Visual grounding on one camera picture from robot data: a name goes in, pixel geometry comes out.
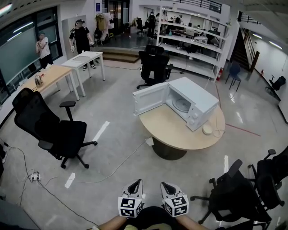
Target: ceiling light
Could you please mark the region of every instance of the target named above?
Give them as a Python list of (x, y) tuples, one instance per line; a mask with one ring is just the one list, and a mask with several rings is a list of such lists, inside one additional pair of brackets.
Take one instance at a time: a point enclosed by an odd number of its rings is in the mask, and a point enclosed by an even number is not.
[(5, 13), (6, 11), (10, 10), (11, 6), (12, 6), (12, 4), (9, 4), (5, 7), (3, 7), (2, 9), (0, 9), (0, 15)]
[(14, 30), (13, 33), (17, 32), (17, 31), (19, 31), (19, 30), (21, 30), (21, 29), (23, 29), (23, 28), (25, 28), (25, 27), (27, 27), (27, 26), (29, 26), (29, 25), (31, 25), (31, 24), (33, 24), (33, 22), (30, 22), (30, 23), (28, 23), (28, 24), (26, 24), (26, 25), (24, 25), (24, 26), (22, 26), (22, 27), (20, 27), (20, 28), (18, 28), (18, 29), (16, 29), (16, 30)]
[(255, 37), (257, 37), (257, 38), (261, 38), (261, 39), (263, 39), (261, 36), (259, 36), (259, 35), (257, 35), (257, 34), (253, 34)]
[(10, 41), (10, 40), (12, 40), (14, 37), (17, 37), (19, 34), (21, 34), (22, 32), (20, 32), (20, 33), (18, 33), (18, 34), (16, 34), (16, 35), (14, 35), (12, 38), (9, 38), (7, 41)]
[(278, 46), (277, 44), (275, 44), (275, 43), (273, 43), (273, 42), (271, 42), (271, 41), (269, 41), (269, 42), (270, 42), (272, 45), (278, 47), (279, 49), (283, 49), (281, 46)]

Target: man in white shirt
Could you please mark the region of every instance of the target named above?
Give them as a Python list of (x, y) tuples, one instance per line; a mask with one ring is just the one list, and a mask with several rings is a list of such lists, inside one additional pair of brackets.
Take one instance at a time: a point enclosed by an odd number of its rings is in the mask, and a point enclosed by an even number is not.
[(48, 38), (45, 37), (45, 33), (42, 31), (39, 32), (39, 41), (36, 42), (36, 53), (40, 56), (40, 64), (43, 69), (45, 69), (48, 64), (53, 64), (48, 45)]

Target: round wooden table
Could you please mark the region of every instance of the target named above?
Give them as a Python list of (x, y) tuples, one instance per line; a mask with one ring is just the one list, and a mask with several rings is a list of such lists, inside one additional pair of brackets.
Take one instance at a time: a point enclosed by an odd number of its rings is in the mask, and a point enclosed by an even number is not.
[(186, 121), (166, 104), (140, 114), (139, 117), (152, 134), (153, 150), (158, 156), (167, 160), (180, 159), (187, 150), (204, 149), (214, 145), (225, 130), (225, 118), (219, 106), (208, 120), (214, 130), (214, 135), (212, 133), (209, 136), (203, 133), (202, 126), (192, 132), (186, 126)]

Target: staircase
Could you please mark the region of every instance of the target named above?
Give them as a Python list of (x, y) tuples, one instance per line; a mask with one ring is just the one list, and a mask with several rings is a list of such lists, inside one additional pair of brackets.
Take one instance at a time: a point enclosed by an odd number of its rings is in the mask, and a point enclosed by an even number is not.
[(243, 40), (240, 29), (239, 29), (237, 40), (236, 40), (234, 50), (230, 59), (230, 62), (232, 61), (238, 62), (242, 68), (249, 71), (250, 67), (248, 64), (247, 53), (246, 53), (244, 40)]

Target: wooden desk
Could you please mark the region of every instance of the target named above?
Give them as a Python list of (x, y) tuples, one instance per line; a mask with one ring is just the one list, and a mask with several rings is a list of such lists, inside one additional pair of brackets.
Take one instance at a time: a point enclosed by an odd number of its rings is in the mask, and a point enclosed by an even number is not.
[[(223, 131), (215, 131), (207, 136), (202, 131), (202, 126), (192, 132), (178, 114), (168, 105), (161, 105), (155, 109), (139, 115), (145, 128), (153, 136), (153, 149), (157, 155), (164, 159), (175, 160), (183, 157), (187, 150), (204, 149), (214, 145), (220, 140)], [(216, 107), (209, 118), (213, 130), (225, 130), (225, 118), (219, 106)]]
[[(58, 90), (60, 90), (59, 85), (58, 85), (58, 81), (60, 81), (63, 77), (65, 77), (67, 84), (68, 84), (68, 87), (70, 89), (70, 92), (73, 92), (73, 90), (74, 90), (75, 96), (76, 96), (77, 100), (79, 101), (78, 92), (76, 89), (76, 85), (75, 85), (73, 76), (71, 75), (71, 71), (72, 71), (72, 69), (68, 68), (68, 67), (52, 65), (49, 70), (43, 70), (40, 73), (37, 73), (38, 75), (41, 75), (43, 73), (46, 74), (44, 77), (42, 77), (43, 84), (41, 86), (36, 86), (34, 76), (32, 76), (31, 78), (29, 78), (24, 83), (24, 85), (21, 86), (21, 89), (29, 88), (29, 89), (32, 89), (33, 91), (38, 91), (38, 92), (42, 93), (43, 91), (48, 89), (51, 85), (56, 83)], [(70, 88), (70, 85), (68, 82), (68, 75), (70, 77), (73, 89)]]

